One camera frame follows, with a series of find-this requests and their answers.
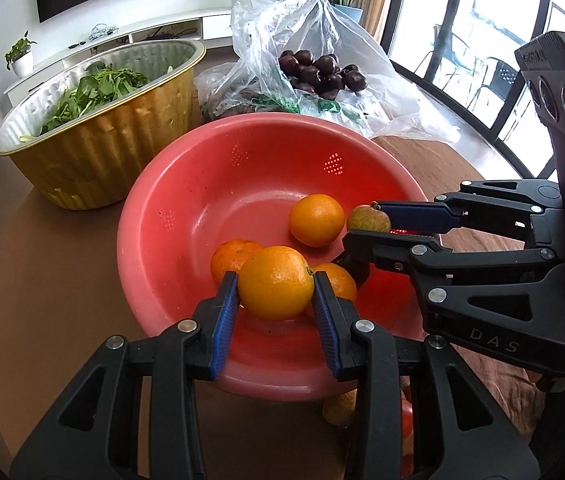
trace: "clear plastic bag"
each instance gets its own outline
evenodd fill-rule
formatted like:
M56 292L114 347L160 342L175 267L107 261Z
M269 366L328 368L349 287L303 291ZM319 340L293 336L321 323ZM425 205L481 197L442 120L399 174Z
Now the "clear plastic bag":
M459 133L424 95L393 68L378 43L327 0L237 0L231 15L240 57L196 79L205 115L214 120L252 112L286 111L347 126L371 139L394 135L456 142ZM367 76L362 92L343 90L336 101L294 90L280 70L284 50L336 54Z

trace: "dark plum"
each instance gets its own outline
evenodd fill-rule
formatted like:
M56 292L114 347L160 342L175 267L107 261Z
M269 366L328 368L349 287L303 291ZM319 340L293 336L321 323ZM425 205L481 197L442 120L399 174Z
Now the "dark plum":
M312 85L303 83L302 81L296 85L296 90L302 90L303 92L309 92L310 94L316 93Z
M301 74L301 66L298 60L293 56L285 56L280 58L280 70L285 75L297 77Z
M336 71L336 60L331 56L322 56L314 61L314 66L327 76Z
M357 70L352 70L345 77L345 84L351 91L361 92L367 88L367 78Z
M320 97L326 99L327 101L335 101L338 97L338 92L338 89L328 90L327 92L322 92L322 94L320 94Z
M341 70L341 73L343 73L343 75L347 75L349 74L352 70L355 70L356 72L360 72L360 69L358 68L358 65L347 65L344 69Z
M301 81L312 85L313 87L320 86L321 80L319 77L319 69L315 66L308 66L301 72Z
M314 62L314 55L309 50L299 50L294 57L301 65L309 66Z
M345 80L340 74L329 74L323 78L323 85L328 90L345 89Z

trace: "red colander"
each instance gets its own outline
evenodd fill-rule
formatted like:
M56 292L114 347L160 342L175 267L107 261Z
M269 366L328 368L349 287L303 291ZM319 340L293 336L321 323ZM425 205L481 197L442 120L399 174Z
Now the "red colander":
M262 113L215 121L166 147L143 171L118 227L118 272L131 310L155 336L215 295L210 259L232 238L286 245L309 265L331 261L289 232L291 207L325 193L348 214L374 200L426 197L389 153L351 130L300 115ZM418 338L422 319L407 276L371 269L358 292L361 316ZM218 385L270 400L310 400L351 389L331 376L314 321L255 319L240 309Z

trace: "spinach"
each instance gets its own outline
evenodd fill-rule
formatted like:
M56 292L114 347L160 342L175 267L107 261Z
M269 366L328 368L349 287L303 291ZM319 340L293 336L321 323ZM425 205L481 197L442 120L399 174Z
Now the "spinach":
M149 82L140 72L129 68L114 70L113 65L96 61L87 69L87 75L80 78L78 86L65 92L50 118L40 130L40 135L82 117L96 108L130 94Z

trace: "glass door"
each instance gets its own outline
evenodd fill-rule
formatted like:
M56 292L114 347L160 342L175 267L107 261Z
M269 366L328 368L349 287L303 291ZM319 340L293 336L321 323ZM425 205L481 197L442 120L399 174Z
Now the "glass door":
M447 0L403 0L389 57L424 76L446 6Z
M553 177L553 150L515 51L565 31L565 0L390 0L381 45L397 71L433 95L522 178Z
M434 85L491 128L518 74L540 0L459 0Z
M548 30L565 32L565 0L551 0L544 32ZM551 160L554 152L549 131L538 119L527 87L498 138L529 168L533 176L557 179Z

